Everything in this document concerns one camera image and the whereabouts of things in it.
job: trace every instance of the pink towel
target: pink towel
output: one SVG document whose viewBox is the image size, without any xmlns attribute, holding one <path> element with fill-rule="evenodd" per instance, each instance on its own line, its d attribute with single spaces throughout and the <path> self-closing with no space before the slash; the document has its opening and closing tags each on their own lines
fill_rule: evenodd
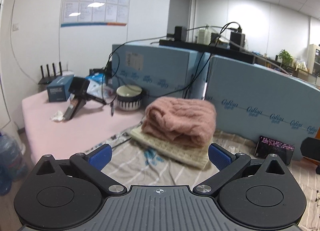
<svg viewBox="0 0 320 231">
<path fill-rule="evenodd" d="M 208 101 L 161 97 L 146 108 L 144 133 L 189 147 L 208 145 L 216 129 L 216 110 Z"/>
</svg>

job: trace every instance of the black cable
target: black cable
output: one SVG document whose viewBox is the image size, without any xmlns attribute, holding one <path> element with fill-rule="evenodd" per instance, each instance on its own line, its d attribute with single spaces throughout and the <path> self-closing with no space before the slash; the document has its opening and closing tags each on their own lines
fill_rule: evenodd
<svg viewBox="0 0 320 231">
<path fill-rule="evenodd" d="M 106 65 L 105 65 L 105 67 L 104 67 L 103 74 L 102 74 L 102 81 L 101 81 L 101 96 L 102 96 L 102 99 L 104 100 L 104 98 L 103 98 L 103 78 L 104 78 L 104 75 L 105 75 L 105 73 L 106 73 L 106 71 L 107 71 L 107 66 L 108 66 L 108 64 L 109 64 L 109 62 L 110 62 L 110 59 L 111 59 L 111 57 L 113 56 L 113 54 L 114 54 L 120 47 L 122 47 L 122 46 L 125 45 L 125 44 L 132 43 L 132 42 L 146 41 L 146 40 L 154 40 L 154 39 L 161 39 L 161 38 L 165 38 L 165 37 L 167 37 L 167 35 L 166 35 L 166 36 L 162 36 L 162 37 L 156 37 L 156 38 L 146 38 L 146 39 L 130 40 L 130 41 L 124 42 L 123 44 L 119 45 L 113 52 L 111 52 L 110 55 L 109 55 L 108 61 L 107 61 Z M 119 57 L 119 54 L 117 54 L 117 55 L 118 55 L 118 58 L 119 58 L 119 64 L 118 64 L 118 68 L 117 68 L 116 72 L 118 71 L 119 65 L 120 65 L 120 57 Z M 115 99 L 116 99 L 116 97 L 115 97 L 110 103 L 107 103 L 107 105 L 111 104 Z"/>
<path fill-rule="evenodd" d="M 115 97 L 112 99 L 112 101 L 110 103 L 107 103 L 106 102 L 106 105 L 110 105 L 114 102 L 114 100 L 117 98 L 117 94 L 115 94 Z"/>
<path fill-rule="evenodd" d="M 124 82 L 124 80 L 123 80 L 121 77 L 119 77 L 119 76 L 117 76 L 117 75 L 115 75 L 115 77 L 118 78 L 118 80 L 121 80 L 121 82 L 122 82 L 128 89 L 130 89 L 130 90 L 133 91 L 133 92 L 137 92 L 137 89 L 132 89 L 132 88 L 130 88 L 129 85 L 128 85 L 126 82 Z"/>
<path fill-rule="evenodd" d="M 207 62 L 204 64 L 204 66 L 202 67 L 202 69 L 200 70 L 199 74 L 196 75 L 193 80 L 187 85 L 185 86 L 184 88 L 182 89 L 179 89 L 179 90 L 175 90 L 175 91 L 172 91 L 172 92 L 169 92 L 169 93 L 166 93 L 166 94 L 163 94 L 163 95 L 159 95 L 159 96 L 152 96 L 152 95 L 148 95 L 149 97 L 152 97 L 152 98 L 159 98 L 159 97 L 163 97 L 163 96 L 166 96 L 166 95 L 169 95 L 169 94 L 173 94 L 173 93 L 176 93 L 176 92 L 180 92 L 180 91 L 183 91 L 185 89 L 187 89 L 188 87 L 190 87 L 195 81 L 196 79 L 200 76 L 201 72 L 204 70 L 204 68 L 206 67 L 207 63 L 209 62 L 210 58 L 208 58 Z"/>
<path fill-rule="evenodd" d="M 118 52 L 115 52 L 115 54 L 117 54 L 117 56 L 118 56 L 118 66 L 117 66 L 115 73 L 111 76 L 111 78 L 113 78 L 116 75 L 116 73 L 119 70 L 119 66 L 120 66 L 120 56 L 119 56 Z"/>
<path fill-rule="evenodd" d="M 215 47 L 216 47 L 217 44 L 218 44 L 218 41 L 219 41 L 219 39 L 220 39 L 220 37 L 221 37 L 221 34 L 224 33 L 226 29 L 229 29 L 228 26 L 229 26 L 230 24 L 233 24 L 233 23 L 238 24 L 238 26 L 239 26 L 239 27 L 238 27 L 238 31 L 242 31 L 241 25 L 240 25 L 238 22 L 236 22 L 236 21 L 229 22 L 229 23 L 227 23 L 226 25 L 224 25 L 224 26 L 221 28 L 220 33 L 219 33 L 216 37 L 214 37 L 213 40 L 210 41 L 209 46 L 210 46 L 210 44 L 211 44 L 212 42 L 214 42 L 214 41 L 216 40 L 216 38 L 218 38 L 218 39 L 217 39 L 217 42 L 216 42 L 216 44 L 215 44 Z"/>
<path fill-rule="evenodd" d="M 203 56 L 204 56 L 204 52 L 202 53 L 202 55 L 200 57 L 200 60 L 198 62 L 198 65 L 197 65 L 197 68 L 196 68 L 196 72 L 195 72 L 195 76 L 196 76 L 196 74 L 198 72 L 198 68 L 199 68 L 199 65 L 200 65 L 200 62 L 201 62 L 201 59 L 203 58 Z M 190 90 L 190 88 L 191 88 L 191 86 L 189 86 L 187 91 L 185 92 L 184 97 L 183 97 L 184 99 L 187 97 L 187 94 L 188 94 L 188 91 Z"/>
<path fill-rule="evenodd" d="M 124 144 L 125 142 L 130 141 L 130 140 L 131 140 L 131 138 L 129 138 L 129 139 L 125 140 L 125 141 L 122 141 L 122 142 L 118 143 L 117 145 L 115 145 L 114 147 L 112 147 L 111 149 L 114 150 L 114 149 L 116 149 L 117 147 L 119 147 L 120 145 L 122 145 L 122 144 Z"/>
</svg>

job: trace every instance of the blue box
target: blue box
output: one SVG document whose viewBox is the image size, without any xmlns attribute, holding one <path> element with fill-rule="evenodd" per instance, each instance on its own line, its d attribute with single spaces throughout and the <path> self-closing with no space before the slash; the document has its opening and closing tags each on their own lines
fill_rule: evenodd
<svg viewBox="0 0 320 231">
<path fill-rule="evenodd" d="M 114 51 L 119 45 L 113 45 Z M 152 46 L 141 44 L 126 44 L 121 46 L 112 56 L 112 70 L 119 77 L 112 78 L 113 88 L 119 85 L 135 84 L 146 90 L 151 96 L 160 96 L 183 89 L 195 76 L 196 68 L 202 53 L 193 50 Z M 205 53 L 200 61 L 197 74 L 209 59 Z M 203 97 L 205 81 L 209 63 L 194 81 L 187 98 L 201 99 Z M 184 97 L 186 90 L 167 95 Z M 147 106 L 156 98 L 144 96 L 142 104 Z"/>
<path fill-rule="evenodd" d="M 69 86 L 73 79 L 71 76 L 60 76 L 57 77 L 47 86 L 49 102 L 63 102 L 67 101 L 70 93 Z"/>
<path fill-rule="evenodd" d="M 217 110 L 217 128 L 258 142 L 259 136 L 295 146 L 320 126 L 320 91 L 295 77 L 260 65 L 215 56 L 205 99 Z"/>
</svg>

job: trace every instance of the poster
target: poster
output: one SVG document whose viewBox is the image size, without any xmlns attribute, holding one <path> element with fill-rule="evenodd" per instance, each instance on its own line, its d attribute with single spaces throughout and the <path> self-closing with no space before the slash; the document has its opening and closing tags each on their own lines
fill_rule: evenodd
<svg viewBox="0 0 320 231">
<path fill-rule="evenodd" d="M 130 0 L 63 0 L 61 27 L 128 23 Z"/>
</svg>

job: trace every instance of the potted plant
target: potted plant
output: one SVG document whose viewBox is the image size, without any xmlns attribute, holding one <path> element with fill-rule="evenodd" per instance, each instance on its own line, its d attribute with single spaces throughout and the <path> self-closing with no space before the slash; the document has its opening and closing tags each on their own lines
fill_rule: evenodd
<svg viewBox="0 0 320 231">
<path fill-rule="evenodd" d="M 281 59 L 281 62 L 284 66 L 288 67 L 292 64 L 293 58 L 288 51 L 285 49 L 281 50 L 278 54 L 278 58 Z"/>
</svg>

